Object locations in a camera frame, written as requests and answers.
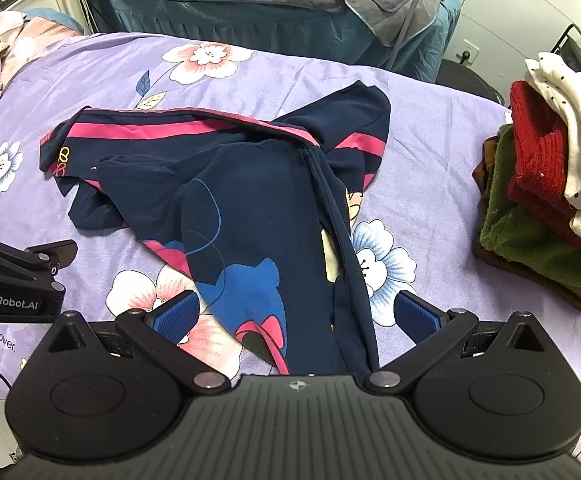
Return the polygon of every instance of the teal fabric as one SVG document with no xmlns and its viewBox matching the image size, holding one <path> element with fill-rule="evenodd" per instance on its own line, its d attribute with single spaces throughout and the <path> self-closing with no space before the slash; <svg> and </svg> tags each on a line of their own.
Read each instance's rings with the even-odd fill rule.
<svg viewBox="0 0 581 480">
<path fill-rule="evenodd" d="M 429 28 L 406 43 L 386 66 L 385 47 L 350 10 L 325 12 L 251 2 L 88 0 L 103 32 L 148 32 L 201 41 L 221 41 L 346 64 L 385 68 L 433 83 L 454 31 L 461 3 L 444 0 Z"/>
<path fill-rule="evenodd" d="M 84 33 L 84 28 L 75 18 L 55 9 L 49 9 L 48 7 L 26 9 L 24 14 L 26 15 L 27 20 L 31 20 L 35 16 L 39 16 L 40 18 L 46 18 L 47 20 L 51 20 L 55 23 L 61 23 L 61 25 L 72 28 L 75 32 L 79 32 L 80 34 Z"/>
</svg>

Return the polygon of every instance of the ribbed gray panel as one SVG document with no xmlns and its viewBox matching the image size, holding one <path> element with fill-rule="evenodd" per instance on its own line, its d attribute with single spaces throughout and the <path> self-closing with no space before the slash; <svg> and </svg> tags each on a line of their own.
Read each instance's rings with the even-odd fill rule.
<svg viewBox="0 0 581 480">
<path fill-rule="evenodd" d="M 291 388 L 297 380 L 306 386 Z M 581 480 L 581 466 L 570 456 L 513 467 L 456 455 L 417 426 L 403 401 L 366 394 L 347 376 L 248 376 L 224 396 L 195 400 L 139 456 L 85 467 L 24 456 L 6 479 Z"/>
</svg>

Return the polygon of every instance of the green fleece fabric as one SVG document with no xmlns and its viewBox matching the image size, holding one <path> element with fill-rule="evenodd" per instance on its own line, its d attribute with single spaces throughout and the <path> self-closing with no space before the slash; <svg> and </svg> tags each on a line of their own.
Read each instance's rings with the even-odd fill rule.
<svg viewBox="0 0 581 480">
<path fill-rule="evenodd" d="M 507 260 L 530 267 L 581 298 L 581 253 L 508 198 L 515 170 L 511 124 L 499 130 L 488 213 L 480 242 Z"/>
</svg>

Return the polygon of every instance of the stack of folded clothes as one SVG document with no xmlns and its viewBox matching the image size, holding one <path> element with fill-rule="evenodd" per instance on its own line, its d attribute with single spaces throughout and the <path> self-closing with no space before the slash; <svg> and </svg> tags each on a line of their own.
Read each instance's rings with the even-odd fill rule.
<svg viewBox="0 0 581 480">
<path fill-rule="evenodd" d="M 554 54 L 527 65 L 510 91 L 513 124 L 484 142 L 473 173 L 483 212 L 474 253 L 581 311 L 581 75 Z"/>
</svg>

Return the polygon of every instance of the red knit sweater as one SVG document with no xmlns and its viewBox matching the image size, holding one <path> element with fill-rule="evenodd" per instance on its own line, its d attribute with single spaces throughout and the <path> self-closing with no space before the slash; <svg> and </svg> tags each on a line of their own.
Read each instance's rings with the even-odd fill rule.
<svg viewBox="0 0 581 480">
<path fill-rule="evenodd" d="M 581 251 L 581 238 L 570 228 L 575 209 L 563 196 L 568 163 L 568 129 L 525 81 L 510 89 L 517 161 L 509 198 L 543 225 Z"/>
</svg>

